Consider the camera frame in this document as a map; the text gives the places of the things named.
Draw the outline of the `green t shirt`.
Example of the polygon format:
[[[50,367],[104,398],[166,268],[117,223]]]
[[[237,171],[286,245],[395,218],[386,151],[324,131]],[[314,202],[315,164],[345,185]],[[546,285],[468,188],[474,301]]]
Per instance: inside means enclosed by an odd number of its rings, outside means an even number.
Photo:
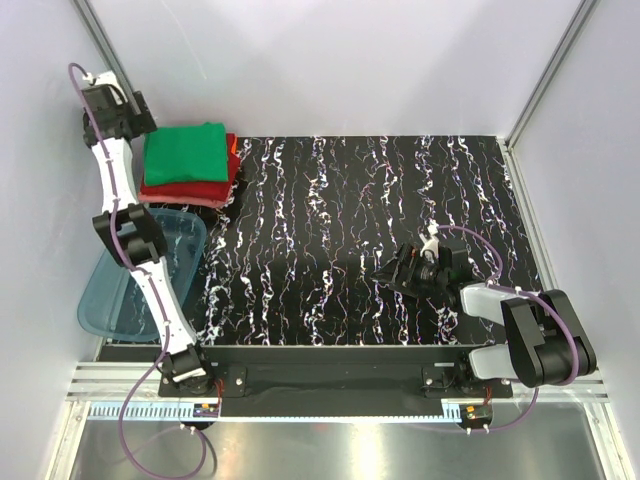
[[[226,182],[228,150],[222,123],[161,127],[146,136],[144,184]]]

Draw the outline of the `blue transparent plastic tray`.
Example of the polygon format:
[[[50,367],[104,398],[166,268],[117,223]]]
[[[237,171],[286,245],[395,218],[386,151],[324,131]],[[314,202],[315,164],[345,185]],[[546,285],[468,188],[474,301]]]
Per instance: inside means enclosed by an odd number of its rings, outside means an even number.
[[[168,242],[168,272],[176,297],[183,303],[204,251],[205,223],[190,212],[152,208],[150,213]],[[109,252],[102,254],[89,279],[77,320],[86,332],[118,342],[149,343],[159,338],[143,292]]]

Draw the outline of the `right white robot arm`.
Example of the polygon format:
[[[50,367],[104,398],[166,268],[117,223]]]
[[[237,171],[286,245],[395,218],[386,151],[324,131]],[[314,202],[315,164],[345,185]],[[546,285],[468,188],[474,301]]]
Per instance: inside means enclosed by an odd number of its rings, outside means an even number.
[[[463,395],[480,394],[490,380],[516,380],[529,388],[568,385],[597,368],[595,351],[565,292],[532,293],[481,281],[462,242],[404,244],[372,279],[416,299],[438,294],[458,312],[505,329],[504,344],[474,348],[462,357],[453,375]]]

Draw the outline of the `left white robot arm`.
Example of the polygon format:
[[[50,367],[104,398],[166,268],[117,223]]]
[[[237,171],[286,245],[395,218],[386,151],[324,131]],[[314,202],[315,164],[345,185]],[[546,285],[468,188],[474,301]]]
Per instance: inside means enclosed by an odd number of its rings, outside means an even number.
[[[216,372],[171,285],[163,230],[136,195],[131,141],[152,132],[155,124],[149,113],[135,113],[114,85],[95,83],[82,89],[80,98],[84,141],[97,160],[103,190],[94,230],[142,290],[162,343],[157,368],[163,383],[193,396],[206,395],[215,386]]]

